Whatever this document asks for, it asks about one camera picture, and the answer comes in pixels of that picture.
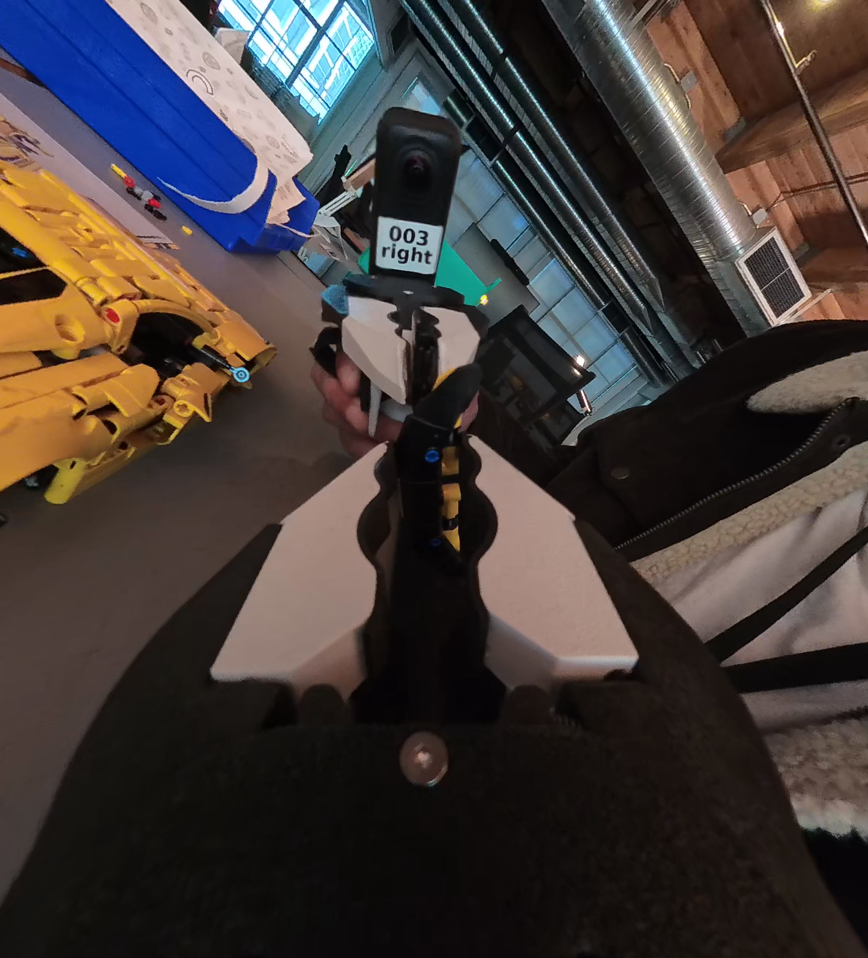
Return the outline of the blue plastic bin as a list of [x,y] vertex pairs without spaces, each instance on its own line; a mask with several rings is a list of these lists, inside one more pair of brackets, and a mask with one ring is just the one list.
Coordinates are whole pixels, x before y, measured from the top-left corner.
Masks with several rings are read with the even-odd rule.
[[[165,187],[168,183],[208,200],[232,198],[250,184],[256,162],[108,2],[0,1],[0,46],[152,185],[164,189],[226,251],[278,254],[300,249],[319,211],[317,200],[297,182],[300,172],[294,180],[303,200],[288,224],[307,228],[307,236],[266,225],[275,189],[272,178],[257,204],[236,215],[199,208]],[[241,64],[241,56],[215,34],[218,2],[181,3],[259,85]]]

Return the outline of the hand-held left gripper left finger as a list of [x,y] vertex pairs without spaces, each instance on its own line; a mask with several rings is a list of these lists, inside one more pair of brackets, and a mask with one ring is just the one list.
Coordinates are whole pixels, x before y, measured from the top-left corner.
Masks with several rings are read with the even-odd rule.
[[365,679],[364,632],[391,583],[400,507],[382,490],[385,443],[283,521],[212,663],[221,684],[283,685],[300,702],[316,686],[348,703]]

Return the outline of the wooden document stand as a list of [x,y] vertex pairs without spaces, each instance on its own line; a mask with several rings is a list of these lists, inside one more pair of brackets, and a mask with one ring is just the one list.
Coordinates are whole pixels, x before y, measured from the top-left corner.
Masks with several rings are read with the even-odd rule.
[[351,172],[342,177],[341,191],[332,200],[332,218],[337,222],[345,220],[358,223],[353,229],[364,235],[368,231],[368,221],[372,213],[375,168],[376,150],[372,149]]

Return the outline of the silver ventilation duct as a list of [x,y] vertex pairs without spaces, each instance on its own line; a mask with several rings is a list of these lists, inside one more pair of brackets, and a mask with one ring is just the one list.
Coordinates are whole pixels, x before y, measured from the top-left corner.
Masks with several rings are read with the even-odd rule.
[[737,267],[757,240],[756,227],[632,4],[545,6],[740,328],[749,336],[769,329]]

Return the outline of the yellow black brick side assembly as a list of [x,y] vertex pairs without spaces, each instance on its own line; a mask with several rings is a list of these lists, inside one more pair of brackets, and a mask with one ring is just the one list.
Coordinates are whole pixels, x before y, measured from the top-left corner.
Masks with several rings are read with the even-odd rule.
[[433,392],[413,407],[393,448],[406,539],[444,574],[464,569],[462,420],[478,397],[481,380],[476,364],[440,377]]

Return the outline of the scattered small brick pieces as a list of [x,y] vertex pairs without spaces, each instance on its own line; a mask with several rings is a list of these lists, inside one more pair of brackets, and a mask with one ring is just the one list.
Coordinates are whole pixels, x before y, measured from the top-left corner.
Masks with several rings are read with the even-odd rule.
[[179,242],[195,236],[195,224],[177,203],[168,198],[164,189],[148,183],[117,161],[109,164],[106,173],[118,195],[140,215],[140,226],[130,228],[140,243],[170,250],[177,248]]

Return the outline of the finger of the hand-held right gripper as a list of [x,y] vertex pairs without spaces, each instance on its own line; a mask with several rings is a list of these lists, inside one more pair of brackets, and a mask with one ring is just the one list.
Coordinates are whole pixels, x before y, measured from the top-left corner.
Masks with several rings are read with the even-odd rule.
[[349,296],[341,324],[341,347],[368,382],[387,398],[408,405],[408,341],[393,303]]
[[438,332],[438,376],[471,364],[486,331],[486,317],[475,305],[434,306]]

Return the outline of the black mesh office chair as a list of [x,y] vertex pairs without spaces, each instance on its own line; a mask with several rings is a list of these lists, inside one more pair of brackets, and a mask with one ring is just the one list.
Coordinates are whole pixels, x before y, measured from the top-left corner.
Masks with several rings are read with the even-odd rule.
[[476,361],[484,390],[516,423],[540,445],[564,444],[582,419],[570,400],[593,382],[592,369],[554,342],[522,305],[489,327]]

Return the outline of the grey desk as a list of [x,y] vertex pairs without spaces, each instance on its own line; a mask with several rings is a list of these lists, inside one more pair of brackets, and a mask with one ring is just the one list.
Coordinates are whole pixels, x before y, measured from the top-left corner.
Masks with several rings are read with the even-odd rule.
[[253,389],[64,506],[0,496],[0,900],[81,737],[135,656],[266,525],[349,463],[310,373],[319,279],[236,256],[164,200],[180,262],[277,348]]

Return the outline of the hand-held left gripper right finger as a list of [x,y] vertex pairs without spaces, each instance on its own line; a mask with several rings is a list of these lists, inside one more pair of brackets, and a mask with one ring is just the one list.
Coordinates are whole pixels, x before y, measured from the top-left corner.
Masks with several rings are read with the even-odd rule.
[[565,686],[634,671],[639,653],[571,510],[478,438],[466,441],[463,478],[486,715],[541,718]]

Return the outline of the person's right hand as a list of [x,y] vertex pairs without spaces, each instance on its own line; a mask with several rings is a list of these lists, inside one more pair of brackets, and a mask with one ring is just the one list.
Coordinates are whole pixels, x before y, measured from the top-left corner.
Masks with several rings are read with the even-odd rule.
[[311,371],[312,381],[320,393],[323,418],[338,432],[345,452],[354,460],[361,459],[378,445],[395,442],[402,423],[380,416],[376,428],[368,431],[368,413],[361,408],[361,372],[342,352],[336,354],[336,371],[331,374],[319,364]]

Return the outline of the white printed paper bag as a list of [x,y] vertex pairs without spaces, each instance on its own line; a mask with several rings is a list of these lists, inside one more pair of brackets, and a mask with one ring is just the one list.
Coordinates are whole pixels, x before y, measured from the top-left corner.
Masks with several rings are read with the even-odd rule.
[[239,66],[228,48],[200,26],[181,2],[107,4],[185,82],[256,162],[250,184],[232,198],[208,200],[168,183],[165,187],[199,208],[236,215],[257,204],[272,178],[275,189],[266,225],[282,226],[307,236],[307,228],[288,224],[291,213],[303,200],[294,178],[312,159],[307,141]]

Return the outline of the white air vent grille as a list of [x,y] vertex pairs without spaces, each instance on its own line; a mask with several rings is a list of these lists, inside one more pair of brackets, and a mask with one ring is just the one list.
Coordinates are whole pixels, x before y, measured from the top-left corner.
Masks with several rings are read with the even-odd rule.
[[778,229],[760,230],[735,266],[770,326],[795,320],[810,307],[810,287]]

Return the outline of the yellow toy brick car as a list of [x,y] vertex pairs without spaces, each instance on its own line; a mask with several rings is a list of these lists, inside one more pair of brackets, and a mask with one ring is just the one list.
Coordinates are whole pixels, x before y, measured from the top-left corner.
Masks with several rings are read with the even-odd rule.
[[0,160],[0,493],[68,503],[210,423],[275,355],[174,257]]

